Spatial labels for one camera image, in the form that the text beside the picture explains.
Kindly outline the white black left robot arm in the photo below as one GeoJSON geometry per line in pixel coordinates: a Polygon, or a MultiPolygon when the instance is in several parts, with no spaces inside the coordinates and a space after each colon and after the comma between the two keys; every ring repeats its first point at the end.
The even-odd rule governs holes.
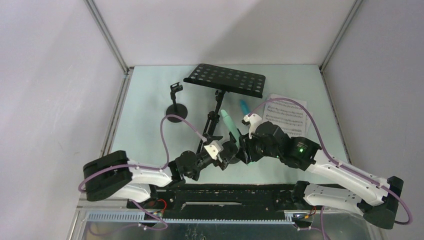
{"type": "Polygon", "coordinates": [[[83,166],[80,188],[89,202],[122,198],[153,208],[158,202],[155,187],[180,186],[187,179],[198,181],[201,171],[208,166],[223,171],[240,161],[246,145],[232,134],[228,141],[220,143],[220,140],[219,136],[208,136],[199,153],[184,151],[164,169],[142,166],[130,160],[124,150],[112,152],[83,166]]]}

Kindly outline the blue toy microphone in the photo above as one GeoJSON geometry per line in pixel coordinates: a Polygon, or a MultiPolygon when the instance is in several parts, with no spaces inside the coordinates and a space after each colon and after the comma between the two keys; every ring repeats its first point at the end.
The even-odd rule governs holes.
{"type": "Polygon", "coordinates": [[[239,104],[240,104],[240,109],[244,116],[248,115],[251,112],[248,104],[244,100],[241,99],[239,101],[239,104]]]}

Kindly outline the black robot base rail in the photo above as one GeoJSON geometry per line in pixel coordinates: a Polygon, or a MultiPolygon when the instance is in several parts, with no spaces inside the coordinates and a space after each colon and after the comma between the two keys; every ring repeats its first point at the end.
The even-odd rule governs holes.
{"type": "Polygon", "coordinates": [[[293,184],[183,184],[155,187],[139,205],[164,219],[183,221],[283,221],[289,213],[315,214],[293,184]]]}

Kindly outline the black music stand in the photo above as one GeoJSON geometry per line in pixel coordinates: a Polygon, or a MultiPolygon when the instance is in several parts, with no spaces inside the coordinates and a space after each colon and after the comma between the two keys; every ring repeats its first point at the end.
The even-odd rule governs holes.
{"type": "Polygon", "coordinates": [[[225,93],[261,99],[266,77],[257,73],[200,63],[183,81],[215,89],[216,106],[208,113],[203,129],[204,134],[213,135],[221,118],[219,113],[225,93]]]}

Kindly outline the sheet music page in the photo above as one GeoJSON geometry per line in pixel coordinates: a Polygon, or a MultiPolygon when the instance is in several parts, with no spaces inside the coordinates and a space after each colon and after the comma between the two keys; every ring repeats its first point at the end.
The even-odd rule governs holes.
{"type": "Polygon", "coordinates": [[[305,111],[297,104],[287,100],[266,103],[262,122],[271,122],[279,126],[289,137],[305,137],[310,125],[305,111]]]}

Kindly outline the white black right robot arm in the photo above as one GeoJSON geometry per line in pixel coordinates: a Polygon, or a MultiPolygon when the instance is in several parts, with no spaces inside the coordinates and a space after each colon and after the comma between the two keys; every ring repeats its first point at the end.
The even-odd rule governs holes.
{"type": "Polygon", "coordinates": [[[243,162],[250,164],[264,157],[278,159],[289,168],[325,177],[340,188],[324,187],[299,180],[291,194],[297,209],[326,206],[362,216],[368,223],[386,230],[397,224],[404,181],[397,177],[378,177],[326,154],[323,147],[305,137],[290,137],[267,121],[254,132],[240,137],[243,162]]]}

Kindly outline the green toy microphone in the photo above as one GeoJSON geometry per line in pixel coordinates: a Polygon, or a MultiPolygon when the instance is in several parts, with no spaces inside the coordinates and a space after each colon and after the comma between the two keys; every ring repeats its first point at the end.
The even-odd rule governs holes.
{"type": "Polygon", "coordinates": [[[239,137],[243,136],[241,134],[241,132],[239,131],[239,129],[236,127],[235,122],[233,121],[233,119],[230,117],[230,115],[224,110],[222,109],[220,111],[221,115],[222,115],[222,119],[224,121],[225,126],[227,127],[229,133],[231,132],[233,134],[233,136],[236,138],[236,142],[237,142],[237,147],[240,147],[239,144],[239,137]]]}

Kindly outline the black microphone stand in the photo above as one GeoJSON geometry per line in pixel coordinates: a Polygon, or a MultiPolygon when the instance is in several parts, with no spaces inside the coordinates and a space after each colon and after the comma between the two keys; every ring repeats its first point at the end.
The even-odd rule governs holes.
{"type": "Polygon", "coordinates": [[[186,119],[188,116],[187,107],[181,103],[177,103],[176,93],[183,90],[183,86],[180,82],[174,83],[170,86],[170,98],[172,100],[172,104],[166,109],[166,115],[176,115],[182,119],[186,119]]]}
{"type": "Polygon", "coordinates": [[[229,140],[225,141],[222,144],[222,151],[219,153],[219,159],[221,160],[221,164],[224,167],[227,167],[228,165],[240,162],[241,160],[237,157],[238,152],[239,147],[237,147],[237,140],[230,132],[229,140]]]}

